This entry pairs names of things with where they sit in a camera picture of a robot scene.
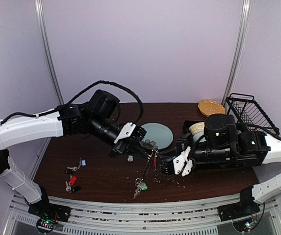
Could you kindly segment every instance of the black cable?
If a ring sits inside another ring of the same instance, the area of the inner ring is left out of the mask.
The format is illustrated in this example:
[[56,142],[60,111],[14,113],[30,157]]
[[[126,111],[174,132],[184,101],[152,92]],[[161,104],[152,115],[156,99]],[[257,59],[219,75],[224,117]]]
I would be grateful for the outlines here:
[[262,218],[263,218],[264,210],[265,210],[265,209],[266,209],[266,203],[264,202],[264,203],[263,203],[263,210],[262,210],[262,214],[261,214],[260,220],[255,224],[255,226],[253,227],[252,230],[254,230],[254,229],[260,224],[260,222],[262,221]]
[[194,158],[191,158],[191,160],[193,161],[193,167],[191,168],[191,171],[193,171],[193,169],[195,169],[197,163],[196,163],[196,160]]
[[89,89],[93,88],[94,86],[98,85],[98,84],[106,84],[106,85],[110,85],[110,86],[114,86],[114,87],[117,87],[127,93],[129,93],[131,96],[133,96],[136,100],[137,100],[137,103],[138,103],[138,106],[139,106],[139,109],[140,109],[140,113],[138,115],[138,118],[136,119],[136,121],[134,121],[134,123],[137,123],[141,118],[142,118],[142,115],[144,113],[144,106],[143,106],[143,103],[141,102],[140,98],[132,91],[130,90],[129,88],[127,87],[124,87],[116,82],[109,82],[109,81],[97,81],[93,84],[91,84],[90,86],[86,87],[85,89],[83,89],[81,92],[79,92],[77,95],[75,95],[70,101],[68,101],[66,104],[64,105],[61,105],[59,106],[59,108],[55,108],[53,110],[50,110],[50,111],[47,111],[47,112],[44,112],[44,113],[40,113],[38,115],[35,115],[35,114],[26,114],[26,113],[22,113],[22,112],[16,112],[16,113],[12,113],[10,114],[9,116],[7,116],[3,121],[0,122],[0,125],[3,125],[4,123],[6,123],[10,118],[12,118],[13,116],[17,116],[17,115],[21,115],[21,116],[24,116],[24,117],[29,117],[29,118],[36,118],[36,117],[42,117],[42,116],[45,116],[45,115],[49,115],[49,114],[52,114],[52,113],[55,113],[57,111],[61,111],[63,110],[65,107],[67,107],[68,105],[70,105],[72,102],[74,102],[78,97],[80,97],[82,94],[84,94],[85,92],[87,92]]
[[251,123],[241,123],[241,124],[244,124],[245,126],[251,126],[251,127],[254,127],[254,128],[260,128],[261,130],[263,130],[266,133],[270,134],[271,136],[273,136],[277,140],[281,141],[281,137],[280,136],[278,136],[277,134],[272,133],[270,130],[268,130],[267,128],[264,128],[263,126],[259,126],[259,125],[255,125],[255,124],[251,124]]
[[134,121],[133,123],[137,123],[141,118],[142,118],[142,115],[144,114],[144,106],[140,100],[140,98],[129,88],[127,87],[124,87],[116,82],[109,82],[109,81],[97,81],[93,84],[91,84],[90,86],[86,87],[85,89],[83,89],[81,92],[79,92],[77,95],[75,95],[70,101],[68,101],[66,103],[66,106],[67,105],[70,105],[72,102],[74,102],[78,97],[80,97],[82,94],[84,94],[86,91],[88,91],[89,89],[93,88],[94,86],[98,85],[98,84],[106,84],[106,85],[110,85],[110,86],[114,86],[114,87],[117,87],[127,93],[129,93],[131,96],[133,96],[136,100],[137,100],[137,103],[138,103],[138,106],[139,106],[139,109],[140,109],[140,113],[138,115],[138,118],[136,119],[136,121]]

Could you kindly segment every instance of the wooden table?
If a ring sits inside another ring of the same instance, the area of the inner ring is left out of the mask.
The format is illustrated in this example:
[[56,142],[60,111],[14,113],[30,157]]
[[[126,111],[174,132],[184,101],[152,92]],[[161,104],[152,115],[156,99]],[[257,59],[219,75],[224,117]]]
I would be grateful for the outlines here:
[[[134,121],[139,113],[137,104],[121,106],[119,123]],[[144,108],[144,116],[138,124],[164,124],[172,130],[174,140],[182,136],[185,120],[205,119],[196,103],[146,103]],[[161,175],[157,168],[147,175],[149,189],[133,200],[134,180],[141,177],[146,160],[134,158],[130,163],[126,156],[112,159],[108,157],[108,145],[94,136],[87,141],[82,140],[84,137],[77,135],[51,140],[34,180],[45,187],[48,195],[112,203],[174,202],[231,195],[258,183],[252,168],[196,170],[185,177]],[[75,185],[81,186],[82,190],[68,193],[65,181],[69,181],[69,175],[64,171],[69,166],[77,166],[81,157],[87,160],[88,167],[75,173],[78,177]]]

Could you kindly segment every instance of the black wire basket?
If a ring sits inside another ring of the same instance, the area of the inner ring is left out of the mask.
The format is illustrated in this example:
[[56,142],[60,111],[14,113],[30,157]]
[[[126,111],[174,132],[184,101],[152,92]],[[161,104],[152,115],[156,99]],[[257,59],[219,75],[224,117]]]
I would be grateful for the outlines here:
[[237,119],[240,131],[254,130],[266,132],[263,129],[267,129],[273,134],[280,134],[279,128],[274,125],[269,116],[255,101],[253,95],[232,93],[227,97],[226,103],[229,106],[227,114],[231,114],[230,112],[232,111]]

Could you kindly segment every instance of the white wall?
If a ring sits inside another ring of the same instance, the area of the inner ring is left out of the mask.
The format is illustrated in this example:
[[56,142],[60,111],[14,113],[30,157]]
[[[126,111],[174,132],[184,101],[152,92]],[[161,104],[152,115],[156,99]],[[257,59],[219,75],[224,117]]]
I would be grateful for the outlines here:
[[[255,0],[241,56],[235,92],[253,94],[281,132],[281,1]],[[281,172],[281,164],[256,167],[260,181]],[[281,195],[277,197],[281,210]]]
[[[129,87],[144,102],[221,102],[243,1],[43,2],[65,101],[97,80],[110,80]],[[124,92],[109,90],[123,102],[135,102]]]
[[[0,118],[57,105],[40,35],[33,0],[0,0]],[[39,140],[10,148],[25,173],[31,172],[42,143]],[[0,180],[0,231],[12,195]]]

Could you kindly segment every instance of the metal frame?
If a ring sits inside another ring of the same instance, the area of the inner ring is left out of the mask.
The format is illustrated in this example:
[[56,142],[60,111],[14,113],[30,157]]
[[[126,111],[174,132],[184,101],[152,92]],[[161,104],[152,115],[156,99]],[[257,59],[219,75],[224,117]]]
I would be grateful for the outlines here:
[[251,0],[244,0],[243,11],[242,11],[240,25],[239,25],[238,38],[237,38],[234,58],[233,58],[233,62],[232,62],[232,67],[230,69],[228,83],[227,83],[227,86],[226,86],[226,89],[225,89],[225,92],[223,95],[223,99],[222,99],[223,105],[225,104],[226,98],[229,96],[229,94],[231,93],[231,91],[233,89],[235,79],[237,76],[240,56],[244,49],[244,41],[246,38],[250,8],[251,8]]
[[[239,194],[195,201],[171,203],[99,203],[49,197],[55,204],[71,207],[68,223],[59,222],[56,232],[67,235],[104,234],[218,234],[218,225],[232,221],[220,221],[217,207],[239,200]],[[281,235],[281,221],[275,200],[266,203],[277,234]],[[15,194],[3,235],[11,235],[16,221],[35,225],[36,216],[28,214],[23,197]]]
[[50,52],[49,41],[48,41],[48,36],[47,36],[47,29],[46,29],[43,8],[42,8],[42,0],[35,0],[35,5],[36,5],[37,18],[38,18],[38,22],[39,22],[39,26],[40,26],[43,47],[44,47],[44,51],[45,51],[45,55],[46,55],[46,60],[47,60],[51,80],[53,83],[55,94],[58,98],[58,102],[61,105],[61,104],[64,104],[64,100],[63,100],[60,86],[59,86],[57,78],[56,78],[56,73],[55,73],[53,60],[52,60],[52,56],[51,56],[51,52]]

